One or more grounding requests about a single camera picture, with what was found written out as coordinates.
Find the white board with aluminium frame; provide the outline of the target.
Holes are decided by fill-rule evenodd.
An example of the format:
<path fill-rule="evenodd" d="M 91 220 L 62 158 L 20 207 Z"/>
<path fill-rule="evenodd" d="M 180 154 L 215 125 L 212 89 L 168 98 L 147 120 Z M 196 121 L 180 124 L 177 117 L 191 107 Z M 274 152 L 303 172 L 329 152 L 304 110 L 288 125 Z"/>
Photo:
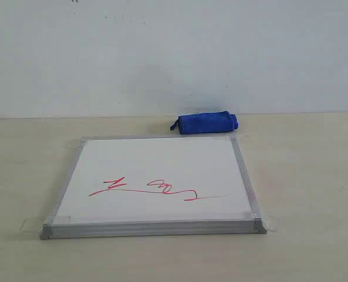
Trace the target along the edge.
<path fill-rule="evenodd" d="M 265 234 L 233 135 L 84 140 L 41 239 Z"/>

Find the clear tape front-right corner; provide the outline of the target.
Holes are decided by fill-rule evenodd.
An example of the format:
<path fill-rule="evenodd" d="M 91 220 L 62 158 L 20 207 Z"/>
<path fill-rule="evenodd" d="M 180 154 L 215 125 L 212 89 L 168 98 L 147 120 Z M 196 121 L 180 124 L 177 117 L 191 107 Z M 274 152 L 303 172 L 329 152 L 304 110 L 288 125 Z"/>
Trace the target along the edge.
<path fill-rule="evenodd" d="M 268 234 L 276 233 L 278 228 L 278 222 L 275 218 L 267 216 L 265 214 L 260 215 L 257 213 L 247 213 L 246 218 L 248 222 L 251 222 L 252 227 L 250 233 L 255 234 Z"/>

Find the blue cloth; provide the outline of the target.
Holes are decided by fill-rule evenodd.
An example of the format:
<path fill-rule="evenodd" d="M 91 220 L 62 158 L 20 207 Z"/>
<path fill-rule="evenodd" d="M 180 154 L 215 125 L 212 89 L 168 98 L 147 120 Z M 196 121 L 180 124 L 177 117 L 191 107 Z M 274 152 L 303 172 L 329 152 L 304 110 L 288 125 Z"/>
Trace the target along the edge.
<path fill-rule="evenodd" d="M 237 116 L 228 111 L 182 115 L 170 126 L 178 127 L 181 135 L 228 133 L 239 128 Z"/>

